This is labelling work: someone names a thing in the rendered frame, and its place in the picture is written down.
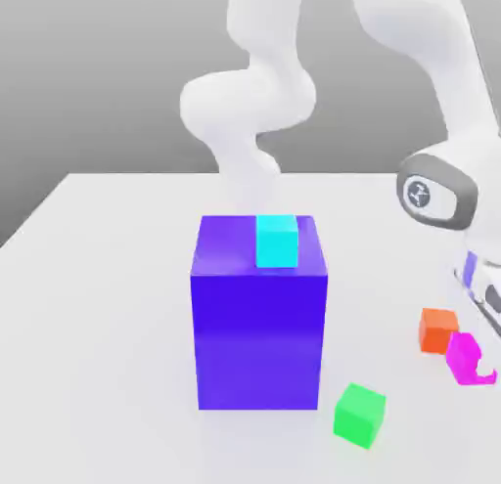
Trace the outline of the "small green cube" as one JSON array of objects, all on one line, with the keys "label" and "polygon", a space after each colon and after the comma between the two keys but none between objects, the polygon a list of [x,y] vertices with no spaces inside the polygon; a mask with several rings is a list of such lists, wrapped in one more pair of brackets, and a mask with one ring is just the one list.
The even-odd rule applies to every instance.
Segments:
[{"label": "small green cube", "polygon": [[350,383],[335,406],[333,433],[364,449],[370,449],[383,424],[387,397],[357,383]]}]

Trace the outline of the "small orange cube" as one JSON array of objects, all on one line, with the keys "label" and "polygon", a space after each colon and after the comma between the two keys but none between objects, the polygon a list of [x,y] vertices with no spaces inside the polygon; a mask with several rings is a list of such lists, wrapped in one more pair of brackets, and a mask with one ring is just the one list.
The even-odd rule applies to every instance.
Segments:
[{"label": "small orange cube", "polygon": [[459,330],[455,312],[424,308],[419,325],[419,343],[422,352],[445,355],[451,334]]}]

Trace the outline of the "small magenta cube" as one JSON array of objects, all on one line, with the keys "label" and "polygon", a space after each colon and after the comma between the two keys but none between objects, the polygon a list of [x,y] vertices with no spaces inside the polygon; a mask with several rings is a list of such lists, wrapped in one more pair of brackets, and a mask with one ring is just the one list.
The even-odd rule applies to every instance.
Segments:
[{"label": "small magenta cube", "polygon": [[445,360],[460,385],[493,385],[497,380],[497,371],[479,375],[478,362],[481,349],[475,338],[468,332],[453,332],[447,347]]}]

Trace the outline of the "large blue box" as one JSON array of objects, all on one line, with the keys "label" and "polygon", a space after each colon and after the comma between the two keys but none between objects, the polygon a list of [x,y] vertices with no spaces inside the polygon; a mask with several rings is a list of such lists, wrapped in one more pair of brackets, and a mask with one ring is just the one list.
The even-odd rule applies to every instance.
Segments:
[{"label": "large blue box", "polygon": [[255,219],[201,219],[190,274],[202,410],[318,406],[328,271],[315,221],[300,216],[298,265],[255,265]]}]

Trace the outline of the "small cyan cube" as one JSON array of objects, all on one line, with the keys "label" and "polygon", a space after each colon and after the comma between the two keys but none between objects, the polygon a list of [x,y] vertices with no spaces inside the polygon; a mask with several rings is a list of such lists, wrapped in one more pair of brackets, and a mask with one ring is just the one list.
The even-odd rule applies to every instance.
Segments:
[{"label": "small cyan cube", "polygon": [[295,268],[298,263],[298,224],[292,214],[256,216],[256,266]]}]

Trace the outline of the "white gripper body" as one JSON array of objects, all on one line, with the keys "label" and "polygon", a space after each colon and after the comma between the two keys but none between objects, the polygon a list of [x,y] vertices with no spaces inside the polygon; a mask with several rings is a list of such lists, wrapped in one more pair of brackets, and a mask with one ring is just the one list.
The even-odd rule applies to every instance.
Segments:
[{"label": "white gripper body", "polygon": [[501,361],[501,271],[481,271],[479,289],[465,286],[460,271],[454,276],[469,301],[467,322],[485,361]]}]

